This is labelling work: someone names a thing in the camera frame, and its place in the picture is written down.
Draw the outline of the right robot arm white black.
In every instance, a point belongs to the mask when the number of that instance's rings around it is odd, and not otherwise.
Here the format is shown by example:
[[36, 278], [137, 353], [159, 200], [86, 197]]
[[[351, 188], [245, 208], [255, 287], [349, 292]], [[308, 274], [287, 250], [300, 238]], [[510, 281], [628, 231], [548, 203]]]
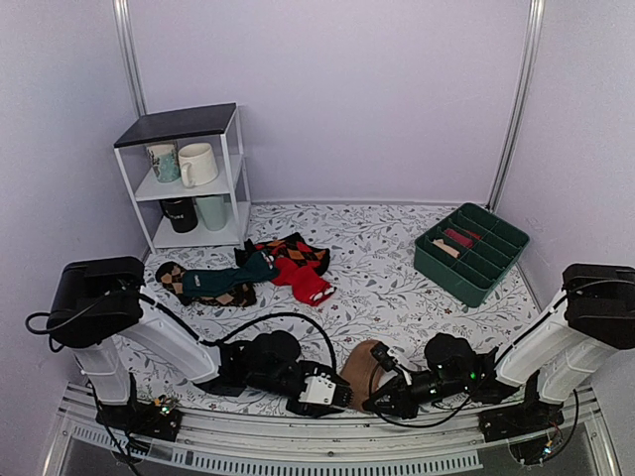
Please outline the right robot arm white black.
[[420, 406], [457, 394], [496, 405], [535, 383], [512, 417], [520, 431], [533, 432], [609, 357], [633, 347], [633, 268], [573, 264], [538, 320], [505, 350], [479, 354], [466, 339], [439, 333], [424, 349], [427, 370], [415, 372], [390, 348], [376, 345], [379, 366], [395, 375], [363, 406], [379, 417], [406, 420]]

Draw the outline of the tan ribbed sock brown cuff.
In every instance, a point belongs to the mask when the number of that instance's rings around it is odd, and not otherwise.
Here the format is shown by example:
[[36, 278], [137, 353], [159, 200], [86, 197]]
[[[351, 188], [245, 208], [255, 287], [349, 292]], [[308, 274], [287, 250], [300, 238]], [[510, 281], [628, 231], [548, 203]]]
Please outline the tan ribbed sock brown cuff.
[[339, 376], [350, 384], [353, 397], [349, 407], [365, 413], [363, 403], [376, 392], [380, 386], [385, 371], [379, 367], [374, 377], [371, 377], [377, 360], [371, 355], [371, 350], [379, 344], [378, 340], [365, 340], [357, 344], [348, 355]]

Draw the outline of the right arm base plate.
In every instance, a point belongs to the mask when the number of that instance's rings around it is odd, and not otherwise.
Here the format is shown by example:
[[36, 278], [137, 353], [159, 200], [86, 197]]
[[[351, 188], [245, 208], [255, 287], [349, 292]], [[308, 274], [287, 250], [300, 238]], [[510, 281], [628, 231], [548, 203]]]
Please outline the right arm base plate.
[[562, 404], [551, 405], [539, 400], [538, 376], [534, 375], [525, 386], [520, 404], [481, 412], [479, 429], [486, 442], [542, 431], [540, 440], [513, 443], [510, 452], [525, 466], [545, 463], [555, 457], [565, 440], [560, 429], [564, 422], [562, 407]]

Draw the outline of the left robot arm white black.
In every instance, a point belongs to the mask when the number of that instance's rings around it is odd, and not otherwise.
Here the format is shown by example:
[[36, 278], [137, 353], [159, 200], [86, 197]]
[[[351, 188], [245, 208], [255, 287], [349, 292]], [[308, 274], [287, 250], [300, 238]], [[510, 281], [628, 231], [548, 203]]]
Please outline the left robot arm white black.
[[307, 417], [361, 405], [334, 363], [302, 358], [292, 333], [276, 329], [244, 340], [233, 331], [209, 341], [151, 293], [143, 272], [132, 257], [70, 263], [51, 309], [25, 319], [30, 333], [73, 352], [98, 401], [125, 429], [140, 429], [148, 416], [132, 397], [133, 379], [113, 345], [116, 335], [163, 358], [207, 394], [238, 397], [252, 388], [285, 397], [289, 412]]

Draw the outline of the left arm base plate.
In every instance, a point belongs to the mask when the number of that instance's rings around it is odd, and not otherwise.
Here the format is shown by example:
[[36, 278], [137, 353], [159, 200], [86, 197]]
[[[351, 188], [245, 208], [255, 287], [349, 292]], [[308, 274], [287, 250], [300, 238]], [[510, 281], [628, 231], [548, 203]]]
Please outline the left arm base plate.
[[96, 421], [123, 430], [126, 436], [141, 435], [175, 442], [183, 419], [178, 400], [160, 395], [150, 403], [137, 398], [136, 380], [129, 374], [130, 395], [123, 405], [109, 405], [95, 397]]

